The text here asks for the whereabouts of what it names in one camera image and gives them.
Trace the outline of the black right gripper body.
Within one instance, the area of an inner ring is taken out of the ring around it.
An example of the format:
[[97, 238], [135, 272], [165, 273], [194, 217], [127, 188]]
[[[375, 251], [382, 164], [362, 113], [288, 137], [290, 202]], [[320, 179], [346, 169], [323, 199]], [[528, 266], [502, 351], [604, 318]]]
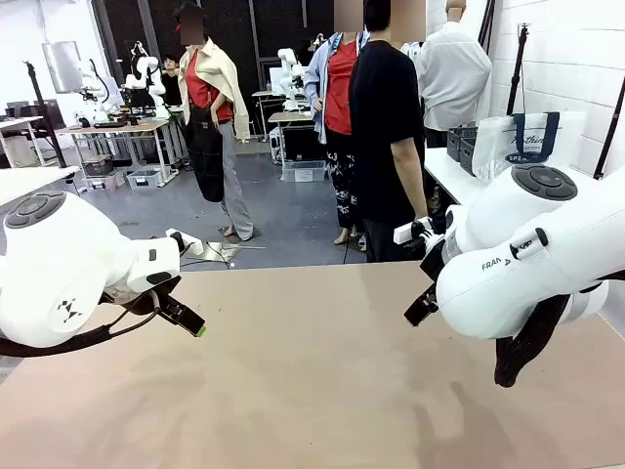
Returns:
[[426, 293], [432, 293], [436, 288], [438, 276], [444, 267], [442, 249], [445, 245], [445, 236], [436, 234], [425, 237], [422, 234], [421, 238], [425, 242], [425, 257], [420, 264], [420, 268], [432, 281]]

